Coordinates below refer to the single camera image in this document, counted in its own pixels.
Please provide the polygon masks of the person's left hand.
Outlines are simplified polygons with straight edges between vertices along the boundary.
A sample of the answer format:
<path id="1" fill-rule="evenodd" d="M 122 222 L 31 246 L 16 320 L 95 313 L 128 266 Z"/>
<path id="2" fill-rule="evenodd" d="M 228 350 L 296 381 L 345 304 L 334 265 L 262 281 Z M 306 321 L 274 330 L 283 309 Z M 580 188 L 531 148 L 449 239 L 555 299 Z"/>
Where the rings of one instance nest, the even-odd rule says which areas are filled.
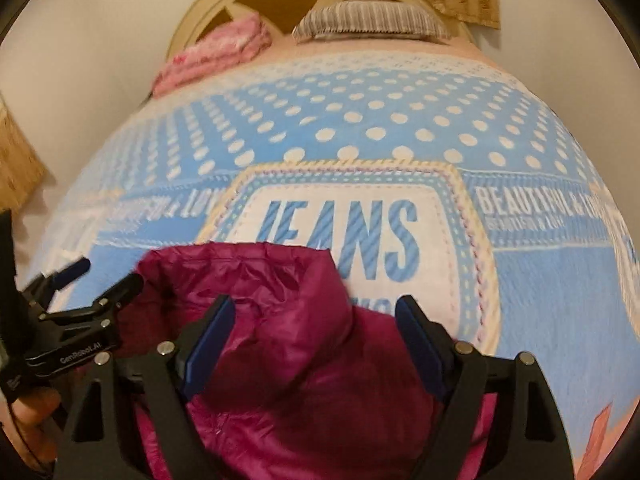
<path id="1" fill-rule="evenodd" d="M 55 388 L 32 390 L 9 403 L 1 396 L 1 429 L 21 461 L 37 474 L 50 474 L 58 457 L 61 430 L 52 415 L 60 406 Z"/>

